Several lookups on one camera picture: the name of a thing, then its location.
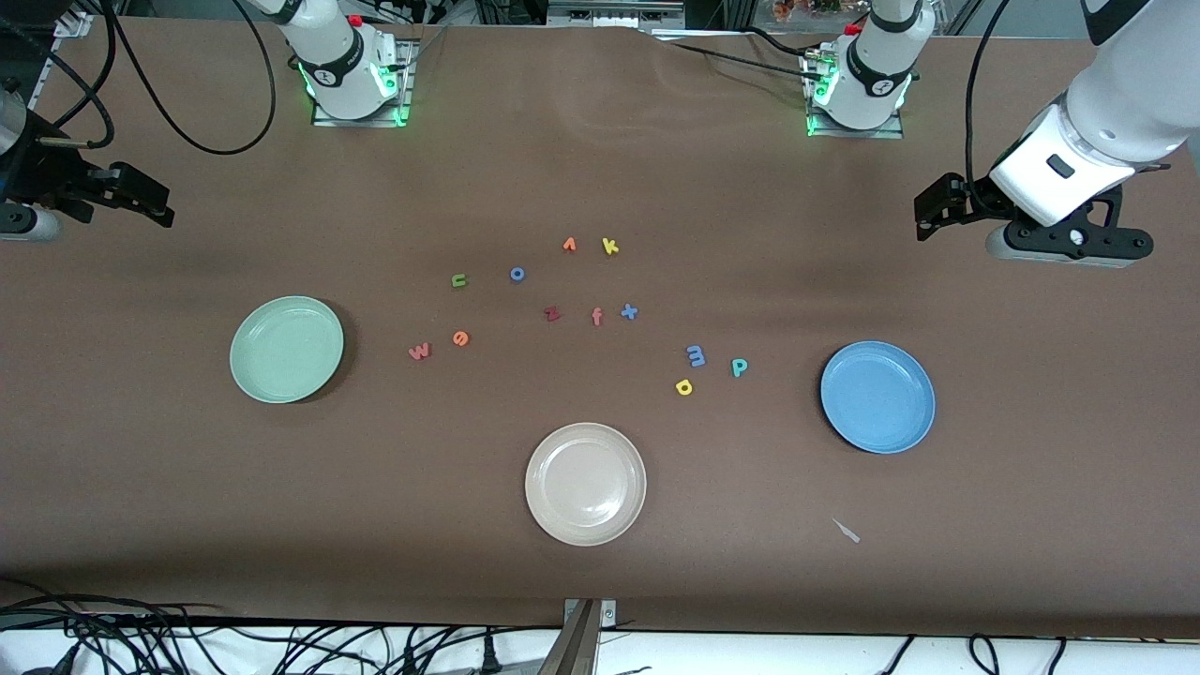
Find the brown table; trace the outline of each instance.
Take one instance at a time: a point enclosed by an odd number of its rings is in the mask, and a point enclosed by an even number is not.
[[[266,96],[244,25],[128,31],[185,129],[253,135]],[[187,148],[125,60],[103,90],[118,139],[94,161],[170,186],[174,229],[102,211],[0,247],[5,572],[287,617],[552,623],[562,598],[607,596],[656,628],[1200,629],[1184,155],[1128,184],[1148,259],[1000,262],[988,226],[918,244],[912,225],[912,197],[962,167],[973,40],[929,44],[902,142],[856,142],[805,137],[786,77],[619,29],[450,29],[408,129],[312,129],[265,37],[280,114],[245,155]],[[1091,52],[990,47],[980,167]],[[62,53],[88,76],[103,32]],[[55,74],[38,109],[77,95]],[[97,130],[91,112],[71,127]],[[329,301],[349,346],[314,400],[268,406],[227,354],[284,294]],[[908,350],[937,390],[934,430],[898,456],[852,449],[818,405],[824,362],[863,339]],[[689,368],[692,344],[710,365]],[[542,533],[522,492],[534,446],[577,420],[629,435],[650,480],[634,527],[595,549]]]

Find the white scrap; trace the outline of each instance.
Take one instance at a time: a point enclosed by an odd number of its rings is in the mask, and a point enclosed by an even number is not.
[[[842,533],[842,534],[845,534],[845,536],[850,537],[850,540],[851,540],[851,542],[854,542],[854,543],[857,544],[857,543],[859,543],[859,542],[862,542],[862,540],[863,540],[863,538],[862,538],[862,537],[859,537],[858,534],[854,534],[854,533],[853,533],[853,532],[852,532],[852,531],[850,530],[850,527],[846,527],[846,526],[845,526],[845,525],[842,525],[841,522],[838,522],[838,519],[836,519],[836,518],[830,518],[830,520],[833,520],[833,524],[838,526],[838,530],[841,530],[841,533]]]

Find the white plate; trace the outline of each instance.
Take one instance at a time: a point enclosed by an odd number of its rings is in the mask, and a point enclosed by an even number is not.
[[[592,422],[568,424],[529,458],[526,501],[538,525],[559,542],[606,544],[642,512],[646,465],[620,431]]]
[[[325,303],[304,295],[276,298],[238,327],[229,370],[248,396],[290,404],[320,389],[342,360],[342,323]]]

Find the green plate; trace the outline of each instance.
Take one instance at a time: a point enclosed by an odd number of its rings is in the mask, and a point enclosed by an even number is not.
[[[304,295],[276,298],[238,327],[229,370],[250,398],[290,404],[329,382],[344,340],[342,323],[325,303]]]

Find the blue plate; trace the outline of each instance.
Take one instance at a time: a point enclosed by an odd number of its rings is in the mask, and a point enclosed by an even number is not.
[[[917,359],[887,342],[854,342],[821,376],[829,424],[854,447],[902,453],[934,425],[934,384]]]

